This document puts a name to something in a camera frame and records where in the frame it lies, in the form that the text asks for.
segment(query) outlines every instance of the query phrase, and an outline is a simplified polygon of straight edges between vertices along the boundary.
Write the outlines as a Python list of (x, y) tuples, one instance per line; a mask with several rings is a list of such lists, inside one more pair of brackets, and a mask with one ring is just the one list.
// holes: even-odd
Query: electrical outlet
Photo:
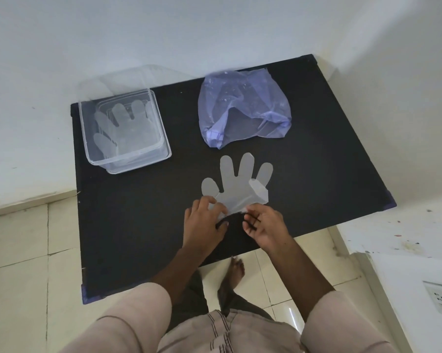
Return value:
[(429, 293), (430, 298), (435, 304), (437, 311), (442, 314), (442, 285), (428, 281), (424, 281), (423, 283), (425, 285), (425, 289)]

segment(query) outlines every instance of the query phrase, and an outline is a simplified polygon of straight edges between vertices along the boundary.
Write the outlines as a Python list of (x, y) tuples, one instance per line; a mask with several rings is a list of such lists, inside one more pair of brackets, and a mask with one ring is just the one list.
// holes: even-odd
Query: blue plastic bag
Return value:
[(198, 118), (203, 139), (218, 149), (253, 136), (284, 137), (291, 127), (288, 100), (266, 69), (205, 77)]

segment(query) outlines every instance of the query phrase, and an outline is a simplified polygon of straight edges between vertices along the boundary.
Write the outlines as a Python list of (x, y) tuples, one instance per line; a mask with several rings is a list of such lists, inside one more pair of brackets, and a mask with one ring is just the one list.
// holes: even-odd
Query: forearm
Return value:
[(174, 305), (185, 289), (191, 275), (201, 265), (203, 260), (203, 255), (196, 250), (181, 248), (169, 265), (157, 273), (151, 281), (167, 290), (172, 305)]
[(333, 286), (289, 235), (280, 240), (268, 255), (306, 322), (316, 303), (325, 294), (334, 291)]

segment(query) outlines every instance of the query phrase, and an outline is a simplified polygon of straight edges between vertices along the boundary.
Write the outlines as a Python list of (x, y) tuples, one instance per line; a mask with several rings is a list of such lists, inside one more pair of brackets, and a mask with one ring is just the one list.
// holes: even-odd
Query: person's left hand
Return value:
[(194, 253), (201, 255), (203, 260), (210, 255), (223, 240), (228, 229), (228, 222), (224, 222), (216, 229), (220, 213), (227, 214), (228, 210), (224, 204), (217, 202), (211, 196), (203, 196), (200, 200), (193, 201), (192, 208), (185, 210), (182, 247), (193, 250)]

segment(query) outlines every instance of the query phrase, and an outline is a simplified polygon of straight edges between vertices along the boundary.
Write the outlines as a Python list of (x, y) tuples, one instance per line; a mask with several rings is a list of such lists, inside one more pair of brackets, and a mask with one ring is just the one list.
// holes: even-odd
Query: clear plastic glove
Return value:
[(242, 156), (237, 176), (234, 175), (234, 165), (229, 156), (220, 160), (221, 179), (224, 192), (220, 192), (218, 185), (212, 178), (205, 178), (201, 183), (201, 192), (204, 196), (213, 196), (228, 209), (228, 214), (240, 212), (253, 203), (266, 204), (269, 201), (269, 191), (265, 188), (272, 173), (273, 166), (265, 162), (260, 166), (257, 178), (253, 179), (254, 157), (245, 153)]
[(130, 117), (123, 104), (115, 104), (113, 116), (118, 123), (113, 122), (102, 112), (95, 112), (95, 120), (104, 134), (94, 134), (94, 141), (105, 157), (114, 157), (152, 146), (160, 140), (159, 130), (155, 124), (151, 103), (146, 105), (141, 100), (131, 103), (133, 117)]

